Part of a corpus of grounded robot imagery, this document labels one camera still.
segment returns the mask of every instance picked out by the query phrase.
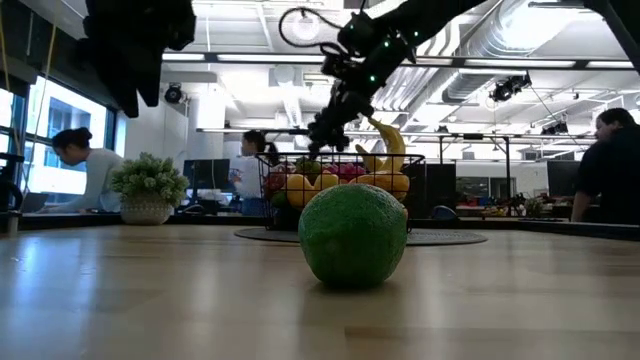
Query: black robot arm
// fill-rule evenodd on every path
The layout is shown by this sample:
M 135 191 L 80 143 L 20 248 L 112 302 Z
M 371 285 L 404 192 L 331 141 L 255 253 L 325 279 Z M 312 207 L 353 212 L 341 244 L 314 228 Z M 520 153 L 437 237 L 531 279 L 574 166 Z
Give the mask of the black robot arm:
M 309 124 L 309 150 L 317 153 L 324 146 L 339 152 L 349 145 L 344 125 L 358 115 L 372 116 L 371 98 L 402 64 L 415 62 L 415 48 L 435 36 L 453 18 L 484 3 L 485 0 L 408 0 L 396 9 L 371 19 L 364 12 L 338 33 L 344 53 L 328 53 L 322 67 L 334 76 L 329 104 Z M 636 70 L 640 71 L 640 26 L 635 25 L 637 1 L 584 0 L 585 8 L 604 17 Z

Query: black shirt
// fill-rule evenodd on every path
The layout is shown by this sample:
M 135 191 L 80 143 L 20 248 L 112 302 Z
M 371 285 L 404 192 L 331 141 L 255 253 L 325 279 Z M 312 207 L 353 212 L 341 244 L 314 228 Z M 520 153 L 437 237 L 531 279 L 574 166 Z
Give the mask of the black shirt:
M 602 195 L 602 222 L 640 225 L 640 126 L 616 130 L 582 158 L 576 190 Z

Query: man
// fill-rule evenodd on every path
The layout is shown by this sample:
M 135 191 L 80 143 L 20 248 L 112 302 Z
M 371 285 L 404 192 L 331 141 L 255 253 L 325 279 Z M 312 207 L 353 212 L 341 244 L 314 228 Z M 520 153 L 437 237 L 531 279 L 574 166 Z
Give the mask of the man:
M 640 126 L 625 109 L 596 120 L 595 143 L 582 158 L 571 220 L 580 222 L 602 195 L 601 222 L 640 225 Z

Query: person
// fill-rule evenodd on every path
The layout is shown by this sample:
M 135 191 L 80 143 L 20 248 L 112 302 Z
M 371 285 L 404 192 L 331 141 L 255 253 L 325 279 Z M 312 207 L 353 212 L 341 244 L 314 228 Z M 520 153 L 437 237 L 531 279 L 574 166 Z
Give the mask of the person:
M 601 221 L 640 225 L 640 126 L 622 108 L 596 119 L 596 138 L 584 154 L 576 182 L 571 220 L 581 222 L 601 195 Z
M 244 216 L 264 217 L 267 204 L 262 199 L 260 189 L 262 183 L 260 179 L 260 166 L 264 166 L 255 155 L 267 153 L 266 159 L 270 166 L 278 165 L 278 148 L 275 144 L 267 142 L 264 134 L 259 131 L 247 131 L 242 136 L 242 165 L 233 166 L 231 177 L 238 194 L 242 197 L 241 213 Z
M 120 211 L 120 195 L 111 190 L 111 178 L 113 171 L 122 166 L 123 159 L 108 149 L 92 149 L 89 146 L 92 137 L 86 127 L 63 130 L 53 137 L 53 150 L 63 163 L 75 166 L 86 162 L 87 183 L 81 197 L 66 204 L 45 207 L 41 213 Z

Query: white planter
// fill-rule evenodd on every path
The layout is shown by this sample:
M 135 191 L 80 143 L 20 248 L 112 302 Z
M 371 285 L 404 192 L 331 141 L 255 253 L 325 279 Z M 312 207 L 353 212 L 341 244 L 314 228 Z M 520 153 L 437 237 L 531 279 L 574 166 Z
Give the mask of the white planter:
M 130 197 L 120 206 L 120 216 L 129 225 L 162 225 L 173 214 L 173 206 L 159 196 Z

